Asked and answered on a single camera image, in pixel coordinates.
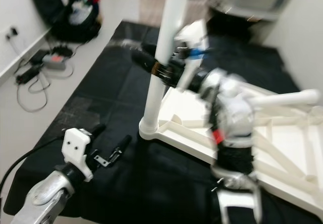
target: white vertical pole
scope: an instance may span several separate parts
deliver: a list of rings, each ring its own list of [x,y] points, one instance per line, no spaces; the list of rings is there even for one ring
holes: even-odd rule
[[[167,64],[174,51],[174,37],[180,29],[185,16],[187,0],[166,0],[161,21],[155,58],[162,64]],[[144,139],[158,129],[158,114],[162,103],[165,85],[152,75],[148,90],[146,108],[139,123],[139,133]]]

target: wire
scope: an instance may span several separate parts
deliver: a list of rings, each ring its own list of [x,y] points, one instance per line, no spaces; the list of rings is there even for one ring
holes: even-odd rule
[[[29,63],[29,61],[26,61],[26,63],[22,64],[22,62],[24,62],[24,61],[25,61],[25,59],[20,60],[17,69],[14,71],[14,75],[18,72],[18,70],[20,70],[22,67],[26,66]]]
[[[20,158],[18,158],[11,166],[10,168],[7,170],[7,172],[5,173],[4,177],[2,178],[1,180],[1,183],[0,183],[0,197],[1,197],[1,193],[2,193],[2,189],[5,185],[5,181],[6,179],[8,178],[9,174],[11,173],[11,171],[22,161],[24,160],[26,157],[30,156],[31,154],[35,153],[36,151],[42,149],[43,147],[51,144],[52,142],[55,142],[56,140],[59,140],[60,137],[55,137],[51,140],[49,140],[48,142],[38,146],[38,147],[35,147],[33,149],[31,149],[29,152],[25,153],[24,155],[22,155]]]
[[[37,94],[37,93],[40,93],[40,92],[42,92],[42,91],[44,91],[44,90],[46,90],[46,89],[48,89],[48,88],[50,87],[51,82],[48,80],[48,78],[46,77],[46,75],[45,75],[44,73],[43,73],[43,75],[44,75],[45,79],[47,80],[48,85],[47,85],[47,86],[45,86],[45,87],[43,87],[42,89],[39,89],[39,90],[32,90],[32,89],[31,89],[31,87],[39,81],[39,79],[37,78],[37,79],[36,79],[36,81],[35,81],[35,82],[33,82],[33,83],[28,87],[28,92],[29,92],[29,93],[31,93],[31,94]]]
[[[44,94],[45,94],[45,104],[43,105],[43,106],[41,106],[41,107],[39,107],[39,108],[36,108],[36,109],[29,109],[29,108],[27,108],[26,106],[24,106],[23,104],[22,104],[22,102],[21,102],[21,100],[20,100],[20,95],[19,95],[19,89],[21,88],[21,84],[19,84],[18,85],[18,87],[17,87],[17,103],[20,105],[20,107],[24,110],[24,111],[26,111],[26,112],[29,112],[29,113],[34,113],[34,112],[38,112],[38,111],[40,111],[40,110],[42,110],[42,109],[44,109],[45,108],[45,106],[47,105],[47,103],[48,103],[48,95],[47,95],[47,91],[46,91],[46,89],[49,87],[49,86],[44,86],[44,83],[43,83],[43,81],[41,80],[41,78],[37,75],[37,80],[39,80],[40,81],[40,83],[41,83],[41,86],[42,86],[42,89],[40,90],[40,92],[44,92]]]
[[[11,45],[11,48],[13,49],[13,51],[15,51],[15,53],[17,54],[17,56],[19,56],[20,58],[22,58],[22,56],[20,55],[19,50],[16,48],[16,46],[12,43],[12,41],[9,39],[8,42]]]
[[[49,39],[45,36],[45,41],[47,42],[47,45],[49,47],[49,50],[52,51],[51,43],[49,42]]]
[[[86,41],[86,42],[84,42],[84,43],[82,43],[82,44],[78,45],[78,46],[74,49],[73,54],[72,54],[69,58],[74,57],[74,56],[75,56],[75,54],[76,54],[76,52],[77,52],[77,49],[79,49],[79,47],[81,47],[81,46],[83,46],[83,45],[87,44],[88,42],[89,42],[89,41]]]
[[[22,57],[19,50],[16,48],[16,46],[12,43],[12,41],[10,39],[9,39],[9,43],[10,43],[10,46],[13,49],[13,51],[16,53],[16,55],[19,58],[21,58],[20,62],[18,63],[17,69],[14,71],[14,74],[16,74],[18,72],[18,70],[21,69],[22,67],[26,66],[29,63],[29,61],[26,61],[26,59]]]

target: red tape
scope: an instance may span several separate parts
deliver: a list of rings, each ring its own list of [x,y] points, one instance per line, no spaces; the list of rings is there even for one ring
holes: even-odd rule
[[[213,136],[216,140],[217,145],[219,145],[221,142],[223,142],[224,138],[219,130],[215,130],[213,132]]]

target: silver metal arm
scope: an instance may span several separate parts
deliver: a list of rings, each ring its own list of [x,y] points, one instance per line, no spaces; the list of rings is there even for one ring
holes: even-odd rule
[[[53,223],[73,193],[74,188],[69,180],[54,171],[28,192],[24,206],[11,224]]]

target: electrical outlet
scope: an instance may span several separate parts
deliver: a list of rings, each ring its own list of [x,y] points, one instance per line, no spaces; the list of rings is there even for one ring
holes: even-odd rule
[[[10,40],[12,37],[18,35],[18,30],[16,26],[10,26],[2,31],[0,31],[0,36],[4,37],[6,40]]]

